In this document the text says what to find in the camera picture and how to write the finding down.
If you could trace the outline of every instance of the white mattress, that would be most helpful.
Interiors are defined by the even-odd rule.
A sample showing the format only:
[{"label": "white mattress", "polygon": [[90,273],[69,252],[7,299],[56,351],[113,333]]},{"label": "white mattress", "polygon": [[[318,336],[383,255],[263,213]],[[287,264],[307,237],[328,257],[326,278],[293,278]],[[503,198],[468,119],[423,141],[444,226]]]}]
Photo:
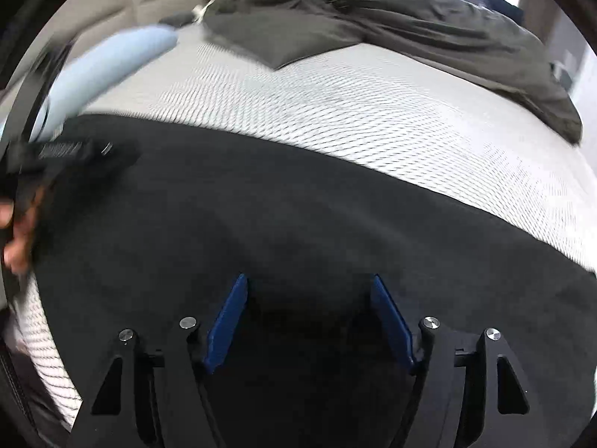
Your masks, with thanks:
[{"label": "white mattress", "polygon": [[[490,212],[596,269],[597,179],[578,148],[521,106],[390,50],[360,44],[272,71],[206,43],[194,25],[87,112],[233,131],[349,160]],[[72,424],[81,400],[35,278],[19,323]]]}]

